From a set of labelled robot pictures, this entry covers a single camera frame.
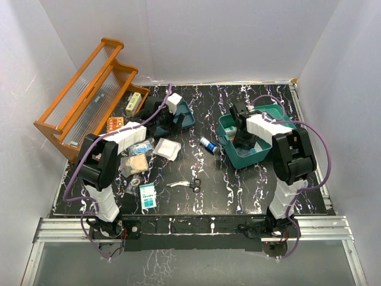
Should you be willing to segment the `white bottle green label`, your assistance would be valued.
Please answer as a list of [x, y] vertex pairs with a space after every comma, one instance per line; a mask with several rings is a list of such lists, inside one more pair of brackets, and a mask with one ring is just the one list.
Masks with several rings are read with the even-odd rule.
[[231, 136], [235, 136], [235, 134], [237, 133], [237, 127], [236, 126], [229, 126], [227, 128], [224, 128], [224, 131], [226, 133], [227, 136], [231, 137]]

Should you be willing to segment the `teal medicine kit box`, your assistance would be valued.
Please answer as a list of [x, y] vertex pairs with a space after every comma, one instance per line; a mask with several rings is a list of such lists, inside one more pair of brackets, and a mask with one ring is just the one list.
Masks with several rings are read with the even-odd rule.
[[235, 169], [242, 169], [262, 162], [270, 152], [271, 145], [255, 135], [247, 135], [243, 139], [243, 144], [235, 145], [233, 142], [237, 131], [231, 114], [223, 115], [218, 119], [218, 142], [232, 166]]

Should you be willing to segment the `white gauze pad packet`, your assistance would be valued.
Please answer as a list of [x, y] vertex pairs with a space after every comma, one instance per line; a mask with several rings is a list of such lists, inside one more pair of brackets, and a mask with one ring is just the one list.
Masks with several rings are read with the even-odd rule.
[[181, 147], [181, 144], [178, 142], [174, 142], [165, 138], [160, 138], [158, 144], [153, 150], [153, 153], [155, 155], [164, 157], [170, 161], [175, 161], [179, 151], [181, 150]]

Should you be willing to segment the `light blue cotton swab packet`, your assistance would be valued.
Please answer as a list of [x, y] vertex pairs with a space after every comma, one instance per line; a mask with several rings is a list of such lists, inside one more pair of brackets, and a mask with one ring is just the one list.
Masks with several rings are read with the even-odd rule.
[[265, 157], [268, 152], [271, 150], [271, 145], [262, 139], [259, 139], [254, 147], [237, 147], [236, 152], [241, 157]]

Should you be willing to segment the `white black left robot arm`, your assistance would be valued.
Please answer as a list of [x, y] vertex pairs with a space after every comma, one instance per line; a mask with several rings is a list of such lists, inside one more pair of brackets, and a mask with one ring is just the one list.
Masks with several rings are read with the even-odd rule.
[[149, 97], [143, 109], [123, 127], [105, 135], [88, 134], [82, 143], [73, 177], [82, 180], [89, 193], [86, 200], [95, 205], [95, 216], [103, 221], [102, 230], [109, 237], [118, 237], [123, 223], [116, 219], [119, 208], [116, 205], [111, 183], [114, 181], [118, 155], [135, 143], [153, 136], [161, 128], [170, 134], [182, 129], [185, 114], [178, 106], [183, 98], [178, 94], [166, 96], [163, 100]]

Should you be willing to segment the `dark teal divided tray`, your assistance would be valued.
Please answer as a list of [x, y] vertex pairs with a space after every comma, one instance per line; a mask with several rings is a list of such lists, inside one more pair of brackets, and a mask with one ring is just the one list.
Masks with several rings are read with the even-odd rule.
[[160, 116], [161, 118], [153, 133], [154, 137], [175, 135], [181, 130], [191, 128], [195, 124], [193, 113], [184, 100], [177, 105], [174, 114], [170, 113], [169, 109], [166, 109], [165, 111], [161, 111]]

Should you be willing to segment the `blue white bandage roll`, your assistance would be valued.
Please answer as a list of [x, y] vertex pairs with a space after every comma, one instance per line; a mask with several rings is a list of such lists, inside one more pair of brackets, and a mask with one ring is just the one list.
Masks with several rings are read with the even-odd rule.
[[201, 137], [199, 141], [200, 141], [200, 144], [204, 146], [208, 151], [212, 152], [213, 154], [218, 153], [219, 147], [215, 143], [209, 141], [205, 137]]

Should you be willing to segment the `alcohol wipes plastic bag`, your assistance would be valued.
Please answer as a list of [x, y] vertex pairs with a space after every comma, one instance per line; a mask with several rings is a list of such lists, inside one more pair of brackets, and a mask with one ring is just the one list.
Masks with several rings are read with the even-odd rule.
[[142, 142], [133, 144], [127, 149], [128, 156], [137, 156], [140, 154], [150, 155], [155, 148], [154, 138], [146, 139]]

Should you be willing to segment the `yellow white small box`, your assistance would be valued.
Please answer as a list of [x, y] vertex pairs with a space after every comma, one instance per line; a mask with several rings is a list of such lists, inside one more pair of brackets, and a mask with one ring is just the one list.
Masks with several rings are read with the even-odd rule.
[[127, 106], [125, 108], [126, 116], [133, 117], [136, 114], [141, 101], [142, 101], [141, 93], [134, 92], [130, 96], [129, 102], [127, 103]]

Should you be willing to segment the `orange snack packet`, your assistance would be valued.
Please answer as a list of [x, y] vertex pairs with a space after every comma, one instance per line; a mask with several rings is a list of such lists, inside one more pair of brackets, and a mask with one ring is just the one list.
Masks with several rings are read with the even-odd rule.
[[116, 131], [124, 126], [123, 117], [109, 117], [107, 120], [107, 133]]

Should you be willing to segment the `cream gloves plastic bag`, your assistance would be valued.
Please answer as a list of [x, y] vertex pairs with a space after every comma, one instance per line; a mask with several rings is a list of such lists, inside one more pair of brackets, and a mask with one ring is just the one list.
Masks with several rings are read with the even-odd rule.
[[121, 174], [124, 177], [146, 172], [149, 170], [149, 164], [145, 154], [138, 154], [130, 157], [122, 157], [120, 161]]

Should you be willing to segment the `orange wooden shelf rack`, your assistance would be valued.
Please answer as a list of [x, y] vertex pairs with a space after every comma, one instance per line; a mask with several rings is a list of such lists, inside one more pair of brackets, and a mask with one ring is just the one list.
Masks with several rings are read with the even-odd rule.
[[72, 163], [77, 160], [85, 136], [102, 132], [126, 93], [137, 92], [143, 100], [149, 95], [149, 89], [132, 83], [138, 69], [117, 60], [123, 48], [120, 40], [102, 38], [40, 119], [34, 122]]

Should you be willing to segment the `teal white sachet packet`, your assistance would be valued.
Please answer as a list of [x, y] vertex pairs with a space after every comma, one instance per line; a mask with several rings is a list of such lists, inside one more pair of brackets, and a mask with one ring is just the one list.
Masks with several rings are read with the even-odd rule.
[[141, 185], [139, 187], [139, 192], [141, 207], [143, 210], [148, 210], [157, 206], [154, 184]]

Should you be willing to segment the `small clear zip bag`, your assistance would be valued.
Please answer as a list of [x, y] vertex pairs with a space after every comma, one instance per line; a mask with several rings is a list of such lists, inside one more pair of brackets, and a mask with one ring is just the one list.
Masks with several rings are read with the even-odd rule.
[[143, 178], [138, 174], [134, 174], [127, 185], [125, 193], [136, 196], [138, 193], [139, 185], [142, 182], [143, 182]]

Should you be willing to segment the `aluminium frame rail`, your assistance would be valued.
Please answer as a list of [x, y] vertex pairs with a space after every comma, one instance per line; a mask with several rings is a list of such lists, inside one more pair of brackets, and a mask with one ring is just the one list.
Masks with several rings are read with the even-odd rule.
[[42, 219], [23, 285], [366, 285], [343, 216], [301, 216], [302, 237], [276, 245], [233, 228], [239, 217], [151, 218], [125, 249], [101, 240], [108, 262], [78, 219]]

